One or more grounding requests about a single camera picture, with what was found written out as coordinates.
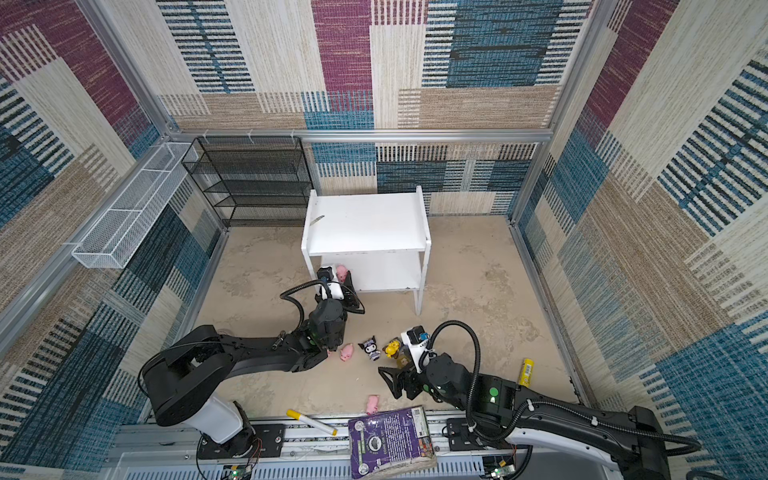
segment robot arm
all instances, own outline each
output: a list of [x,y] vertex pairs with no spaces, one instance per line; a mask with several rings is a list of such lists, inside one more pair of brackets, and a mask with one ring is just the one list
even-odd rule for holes
[[[301,372],[328,358],[344,340],[347,313],[364,313],[348,273],[342,298],[333,298],[328,283],[313,280],[280,294],[294,303],[300,320],[291,333],[277,337],[240,338],[220,335],[212,325],[198,326],[141,367],[146,394],[157,424],[186,422],[221,445],[233,457],[252,448],[253,429],[239,405],[214,393],[225,379],[247,373],[279,370]],[[301,303],[290,295],[320,285],[326,295],[316,296],[317,307],[304,319]]]
[[[475,371],[453,362],[447,353],[432,351],[437,334],[449,325],[466,329],[475,341]],[[409,399],[427,392],[438,402],[466,410],[470,435],[478,446],[504,441],[548,447],[618,470],[627,480],[669,480],[667,457],[700,449],[696,440],[664,434],[649,409],[590,409],[543,396],[507,379],[480,374],[477,336],[464,323],[443,323],[429,340],[422,340],[423,333],[422,327],[416,327],[402,334],[413,359],[410,364],[402,369],[379,367],[379,374],[395,398],[403,391]],[[666,450],[665,441],[685,446]]]

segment book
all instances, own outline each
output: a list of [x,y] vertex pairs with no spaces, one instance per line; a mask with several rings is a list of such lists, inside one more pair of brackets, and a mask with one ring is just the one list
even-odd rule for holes
[[437,466],[421,406],[349,420],[352,478],[376,480]]

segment wall-mounted basket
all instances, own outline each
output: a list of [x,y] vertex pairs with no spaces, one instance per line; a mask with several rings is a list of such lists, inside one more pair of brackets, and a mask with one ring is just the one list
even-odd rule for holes
[[177,142],[161,145],[85,234],[72,256],[86,268],[125,268],[184,180],[187,172],[182,157],[195,152],[189,146]]

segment black wire rack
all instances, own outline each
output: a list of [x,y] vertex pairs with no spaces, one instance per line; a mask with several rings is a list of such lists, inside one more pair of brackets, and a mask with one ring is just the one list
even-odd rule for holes
[[227,227],[301,227],[314,188],[300,138],[198,137],[182,160]]

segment white wooden side table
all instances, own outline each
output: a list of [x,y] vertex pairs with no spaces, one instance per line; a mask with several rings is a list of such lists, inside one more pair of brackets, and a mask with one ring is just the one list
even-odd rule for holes
[[421,186],[413,194],[310,193],[301,251],[313,279],[312,257],[341,263],[358,292],[413,290],[419,315],[431,248]]

